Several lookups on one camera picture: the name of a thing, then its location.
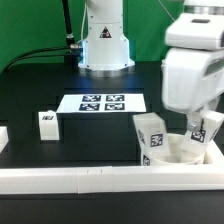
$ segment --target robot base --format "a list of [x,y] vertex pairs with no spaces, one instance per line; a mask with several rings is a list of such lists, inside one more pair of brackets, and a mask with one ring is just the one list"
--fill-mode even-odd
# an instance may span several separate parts
[[112,78],[112,77],[118,77],[125,75],[129,72],[134,72],[135,71],[135,63],[131,63],[129,66],[122,68],[122,69],[117,69],[117,70],[92,70],[88,68],[80,68],[79,71],[81,74],[85,74],[87,76],[94,76],[94,77],[99,77],[99,78]]

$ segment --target black tabletop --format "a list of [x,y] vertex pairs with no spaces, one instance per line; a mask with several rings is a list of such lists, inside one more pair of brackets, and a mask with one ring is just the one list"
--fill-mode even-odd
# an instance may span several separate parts
[[[94,78],[63,64],[26,64],[0,76],[0,125],[9,143],[1,168],[140,165],[133,112],[60,114],[61,140],[40,141],[38,112],[56,111],[65,94],[142,93],[147,112],[184,134],[184,115],[161,102],[159,62],[137,63],[135,71]],[[221,99],[218,111],[224,111]],[[216,143],[223,150],[223,129]],[[222,223],[223,191],[134,192],[86,195],[0,196],[1,223]]]

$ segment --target cube with marker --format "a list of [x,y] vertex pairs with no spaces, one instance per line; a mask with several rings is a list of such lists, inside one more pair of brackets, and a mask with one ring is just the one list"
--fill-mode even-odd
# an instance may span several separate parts
[[150,159],[170,155],[165,122],[155,113],[133,116],[141,147],[141,165],[149,166]]
[[42,141],[60,140],[56,112],[39,112],[39,128]]
[[223,121],[224,114],[211,111],[201,110],[202,127],[199,132],[187,131],[180,148],[184,152],[201,155],[209,146],[219,131]]
[[9,141],[8,132],[6,127],[0,127],[0,153],[5,148]]

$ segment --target green wall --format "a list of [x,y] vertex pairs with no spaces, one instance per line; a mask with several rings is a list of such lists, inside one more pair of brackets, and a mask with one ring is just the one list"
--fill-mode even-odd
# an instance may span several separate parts
[[[161,1],[177,18],[182,3]],[[69,4],[73,32],[79,40],[84,0],[69,0]],[[21,53],[65,45],[61,0],[0,0],[0,15],[0,70]],[[171,22],[157,0],[124,0],[124,33],[130,40],[131,58],[135,61],[164,58],[167,52],[164,34]]]

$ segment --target white paper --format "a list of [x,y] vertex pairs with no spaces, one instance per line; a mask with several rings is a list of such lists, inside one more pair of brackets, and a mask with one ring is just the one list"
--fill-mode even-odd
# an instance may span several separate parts
[[57,113],[146,112],[143,94],[64,95]]

